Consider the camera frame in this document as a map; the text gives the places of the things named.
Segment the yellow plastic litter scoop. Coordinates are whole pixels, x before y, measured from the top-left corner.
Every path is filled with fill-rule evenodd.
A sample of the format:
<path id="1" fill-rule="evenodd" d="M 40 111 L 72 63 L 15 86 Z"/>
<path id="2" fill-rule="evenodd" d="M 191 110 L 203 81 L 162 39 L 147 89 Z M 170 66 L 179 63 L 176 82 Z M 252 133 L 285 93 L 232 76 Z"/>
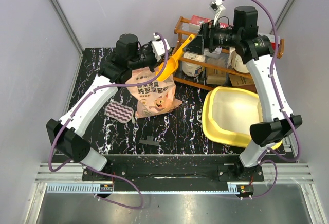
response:
<path id="1" fill-rule="evenodd" d="M 179 67 L 178 60 L 184 55 L 184 48 L 189 45 L 194 39 L 196 35 L 190 35 L 182 45 L 177 49 L 177 51 L 169 57 L 166 64 L 162 63 L 160 65 L 159 71 L 156 72 L 157 81 L 164 82 L 168 77 L 170 77 Z"/>

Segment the pink cat litter bag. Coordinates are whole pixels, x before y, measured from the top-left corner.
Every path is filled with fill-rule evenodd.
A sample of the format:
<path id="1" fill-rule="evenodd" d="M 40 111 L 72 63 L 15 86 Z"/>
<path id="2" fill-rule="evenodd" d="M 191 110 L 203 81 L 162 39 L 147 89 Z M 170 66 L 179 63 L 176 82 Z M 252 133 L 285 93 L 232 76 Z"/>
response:
<path id="1" fill-rule="evenodd" d="M 156 73 L 146 67 L 133 70 L 132 77 L 126 82 L 126 84 L 135 85 L 142 83 L 142 85 L 127 88 L 130 94 L 137 99 L 136 118 L 170 113 L 182 104 L 181 100 L 175 98 L 176 85 L 172 76 L 163 82 L 155 80 L 145 84 L 155 76 Z"/>

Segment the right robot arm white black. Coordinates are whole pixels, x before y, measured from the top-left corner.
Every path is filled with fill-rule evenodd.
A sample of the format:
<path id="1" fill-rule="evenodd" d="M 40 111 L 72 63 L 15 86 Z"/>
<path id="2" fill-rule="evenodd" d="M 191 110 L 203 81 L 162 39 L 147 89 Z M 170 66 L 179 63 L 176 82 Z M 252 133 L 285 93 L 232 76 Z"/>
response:
<path id="1" fill-rule="evenodd" d="M 285 99 L 275 70 L 277 50 L 268 36 L 258 33 L 257 9 L 254 6 L 236 7 L 233 25 L 226 28 L 218 24 L 224 6 L 212 4 L 211 9 L 214 19 L 202 23 L 197 36 L 184 47 L 184 51 L 202 55 L 205 49 L 213 52 L 217 48 L 233 47 L 252 76 L 260 98 L 263 121 L 251 125 L 251 141 L 240 154 L 240 164 L 233 169 L 236 179 L 245 181 L 252 175 L 252 167 L 270 147 L 296 133 L 302 117 L 294 115 Z"/>

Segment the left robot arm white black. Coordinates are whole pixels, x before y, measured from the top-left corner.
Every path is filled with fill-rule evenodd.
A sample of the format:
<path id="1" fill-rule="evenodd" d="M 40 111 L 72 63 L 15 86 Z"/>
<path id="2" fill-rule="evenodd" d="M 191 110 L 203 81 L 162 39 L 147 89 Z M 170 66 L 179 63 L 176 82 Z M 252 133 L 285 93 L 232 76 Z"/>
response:
<path id="1" fill-rule="evenodd" d="M 105 63 L 96 74 L 91 86 L 82 98 L 59 120 L 50 119 L 46 124 L 51 151 L 48 159 L 50 171 L 55 150 L 64 154 L 69 161 L 92 168 L 99 180 L 107 180 L 111 176 L 108 160 L 93 149 L 83 135 L 90 122 L 114 96 L 119 89 L 128 87 L 127 80 L 132 71 L 148 67 L 154 70 L 162 60 L 168 59 L 167 40 L 158 32 L 154 40 L 141 45 L 138 37 L 126 33 L 119 37 L 116 47 L 107 56 Z"/>

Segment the red 3D toothpaste box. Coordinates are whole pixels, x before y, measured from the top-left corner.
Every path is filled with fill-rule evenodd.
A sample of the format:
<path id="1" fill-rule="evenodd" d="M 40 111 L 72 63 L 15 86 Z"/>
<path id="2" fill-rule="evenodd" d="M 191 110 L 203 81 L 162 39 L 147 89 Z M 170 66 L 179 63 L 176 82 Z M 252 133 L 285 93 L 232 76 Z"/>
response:
<path id="1" fill-rule="evenodd" d="M 203 18 L 203 17 L 200 17 L 200 16 L 192 16 L 192 18 L 190 19 L 190 22 L 189 22 L 189 29 L 192 30 L 198 30 L 202 23 L 206 23 L 206 22 L 210 22 L 211 20 L 208 19 L 208 18 Z"/>

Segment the brown cardboard box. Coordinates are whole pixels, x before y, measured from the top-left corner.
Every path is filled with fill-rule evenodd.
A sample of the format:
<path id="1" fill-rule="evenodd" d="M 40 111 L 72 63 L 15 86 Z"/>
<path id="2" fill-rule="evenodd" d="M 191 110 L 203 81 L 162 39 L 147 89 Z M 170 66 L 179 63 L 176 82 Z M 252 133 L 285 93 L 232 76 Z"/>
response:
<path id="1" fill-rule="evenodd" d="M 234 74 L 229 74 L 229 79 L 233 87 L 245 89 L 252 92 L 257 91 L 253 79 L 248 79 Z"/>

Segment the yellow litter box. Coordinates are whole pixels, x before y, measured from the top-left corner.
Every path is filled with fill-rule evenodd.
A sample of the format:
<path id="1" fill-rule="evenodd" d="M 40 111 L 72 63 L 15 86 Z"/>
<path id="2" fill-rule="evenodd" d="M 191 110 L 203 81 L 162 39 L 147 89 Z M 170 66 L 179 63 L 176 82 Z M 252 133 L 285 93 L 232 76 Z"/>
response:
<path id="1" fill-rule="evenodd" d="M 248 90 L 216 87 L 202 110 L 202 130 L 212 142 L 246 148 L 250 126 L 263 121 L 259 96 Z"/>

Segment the red white R+O box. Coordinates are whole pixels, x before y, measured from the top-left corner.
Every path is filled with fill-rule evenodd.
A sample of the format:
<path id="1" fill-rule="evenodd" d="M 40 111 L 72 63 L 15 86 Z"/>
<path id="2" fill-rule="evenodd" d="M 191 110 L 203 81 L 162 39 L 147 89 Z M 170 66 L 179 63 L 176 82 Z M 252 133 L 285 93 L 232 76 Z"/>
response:
<path id="1" fill-rule="evenodd" d="M 275 36 L 272 35 L 272 34 L 264 34 L 265 36 L 267 36 L 272 44 L 272 48 L 273 50 L 275 50 L 275 47 L 276 47 L 276 43 L 275 43 Z M 280 46 L 280 40 L 281 40 L 281 37 L 280 36 L 277 36 L 277 41 L 278 41 L 278 46 Z"/>

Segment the wooden two-tier shelf rack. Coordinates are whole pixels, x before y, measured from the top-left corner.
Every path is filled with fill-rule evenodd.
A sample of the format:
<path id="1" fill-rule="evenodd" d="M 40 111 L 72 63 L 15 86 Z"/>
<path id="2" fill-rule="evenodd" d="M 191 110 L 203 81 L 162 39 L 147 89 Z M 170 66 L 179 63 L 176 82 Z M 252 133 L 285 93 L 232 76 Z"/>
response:
<path id="1" fill-rule="evenodd" d="M 197 30 L 189 29 L 189 22 L 190 19 L 184 18 L 182 16 L 178 19 L 178 22 L 174 28 L 174 33 L 178 35 L 178 38 L 173 53 L 177 51 L 177 49 L 191 34 L 197 33 Z M 204 56 L 202 57 L 199 57 L 198 55 L 187 56 L 187 53 L 184 53 L 184 55 L 178 61 L 179 62 L 178 69 L 173 73 L 174 81 L 210 91 L 217 86 L 233 87 L 229 79 L 229 74 L 234 74 L 237 76 L 252 79 L 250 73 L 239 73 L 231 67 L 230 55 L 233 51 L 235 51 L 234 48 L 232 49 L 219 48 L 216 49 L 213 53 L 209 53 L 208 49 L 205 49 Z M 182 71 L 182 61 L 202 65 L 203 71 L 197 77 L 189 77 L 185 75 Z M 213 68 L 213 69 L 224 71 L 227 74 L 226 83 L 224 85 L 206 84 L 206 68 Z"/>

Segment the beige tissue pack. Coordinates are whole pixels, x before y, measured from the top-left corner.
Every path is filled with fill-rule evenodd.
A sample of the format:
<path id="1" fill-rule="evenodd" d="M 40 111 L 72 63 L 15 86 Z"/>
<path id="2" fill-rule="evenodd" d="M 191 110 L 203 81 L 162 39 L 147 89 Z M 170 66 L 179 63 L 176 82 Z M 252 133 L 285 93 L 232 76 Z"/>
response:
<path id="1" fill-rule="evenodd" d="M 246 65 L 243 63 L 242 58 L 235 51 L 230 55 L 231 67 L 239 73 L 249 73 Z"/>

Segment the purple wavy striped sponge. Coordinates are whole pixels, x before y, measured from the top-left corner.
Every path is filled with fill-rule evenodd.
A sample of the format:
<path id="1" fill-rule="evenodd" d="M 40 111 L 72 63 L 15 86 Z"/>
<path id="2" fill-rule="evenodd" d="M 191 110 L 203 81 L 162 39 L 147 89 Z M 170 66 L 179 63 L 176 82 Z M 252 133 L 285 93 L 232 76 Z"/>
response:
<path id="1" fill-rule="evenodd" d="M 106 116 L 117 120 L 122 124 L 126 124 L 132 120 L 134 116 L 134 110 L 131 107 L 122 105 L 116 101 L 110 102 L 104 113 Z"/>

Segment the grey metal scraper blade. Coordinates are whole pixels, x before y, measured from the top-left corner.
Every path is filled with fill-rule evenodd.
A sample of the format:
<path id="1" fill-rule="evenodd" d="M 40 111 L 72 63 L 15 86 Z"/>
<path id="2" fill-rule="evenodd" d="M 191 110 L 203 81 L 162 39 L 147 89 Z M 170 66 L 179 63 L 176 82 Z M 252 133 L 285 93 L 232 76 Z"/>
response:
<path id="1" fill-rule="evenodd" d="M 139 143 L 159 147 L 159 142 L 155 141 L 153 136 L 147 136 L 146 139 L 140 139 Z"/>

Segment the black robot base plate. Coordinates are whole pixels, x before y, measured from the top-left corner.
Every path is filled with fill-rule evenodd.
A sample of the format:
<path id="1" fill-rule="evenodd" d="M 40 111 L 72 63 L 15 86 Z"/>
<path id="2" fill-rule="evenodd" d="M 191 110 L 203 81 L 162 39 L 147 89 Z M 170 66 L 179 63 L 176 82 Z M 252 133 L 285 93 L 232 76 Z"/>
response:
<path id="1" fill-rule="evenodd" d="M 188 162 L 188 163 L 109 163 L 99 173 L 90 169 L 84 172 L 83 180 L 87 178 L 95 180 L 105 180 L 107 174 L 121 176 L 131 181 L 142 178 L 201 178 L 210 179 L 219 182 L 263 182 L 264 176 L 260 166 L 242 172 L 240 175 L 235 174 L 234 167 L 231 164 L 217 164 L 210 162 Z"/>

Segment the aluminium frame rail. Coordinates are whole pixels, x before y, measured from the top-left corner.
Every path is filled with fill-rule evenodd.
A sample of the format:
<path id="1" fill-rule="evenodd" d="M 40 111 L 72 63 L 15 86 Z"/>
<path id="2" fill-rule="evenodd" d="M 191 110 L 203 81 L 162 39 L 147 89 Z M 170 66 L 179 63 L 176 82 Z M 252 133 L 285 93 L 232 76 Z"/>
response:
<path id="1" fill-rule="evenodd" d="M 277 173 L 271 163 L 262 165 L 262 176 L 266 183 L 270 183 L 277 176 L 278 184 L 313 184 L 314 180 L 310 168 L 305 163 L 277 163 Z M 36 175 L 36 182 L 81 182 L 83 175 L 82 166 L 70 163 L 57 172 L 51 172 L 48 165 L 42 163 Z"/>

